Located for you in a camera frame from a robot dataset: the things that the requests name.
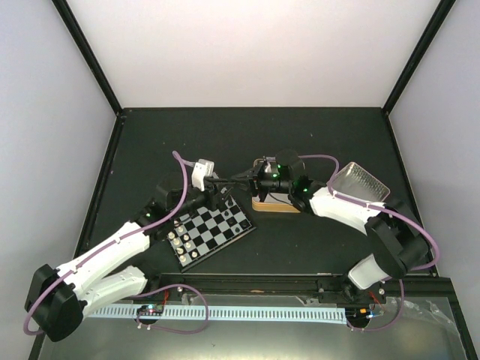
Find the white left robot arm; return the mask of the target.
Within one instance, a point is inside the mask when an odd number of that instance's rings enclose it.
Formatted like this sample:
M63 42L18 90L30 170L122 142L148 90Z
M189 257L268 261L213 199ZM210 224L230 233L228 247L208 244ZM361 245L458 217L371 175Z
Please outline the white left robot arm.
M23 331L58 342L105 305L139 295L155 298L161 291L160 279L129 260L151 250L161 231L172 231L180 217L200 208L223 211L231 188L214 176L189 184L175 174L161 182L144 207L106 240L69 262L45 264L34 272Z

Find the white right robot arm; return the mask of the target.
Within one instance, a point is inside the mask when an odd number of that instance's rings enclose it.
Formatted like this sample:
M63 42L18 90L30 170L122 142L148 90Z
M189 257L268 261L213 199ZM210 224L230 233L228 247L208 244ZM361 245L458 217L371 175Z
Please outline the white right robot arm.
M433 236L403 202L387 203L380 189L348 184L351 166L334 166L330 179L322 183L309 177L307 156L283 150L258 160L250 169L232 176L237 185L264 200L270 192L286 194L299 212L328 218L360 232L370 243L370 253L342 277L340 291L348 302L359 302L368 289L381 281L401 281L409 272L435 266L440 249Z

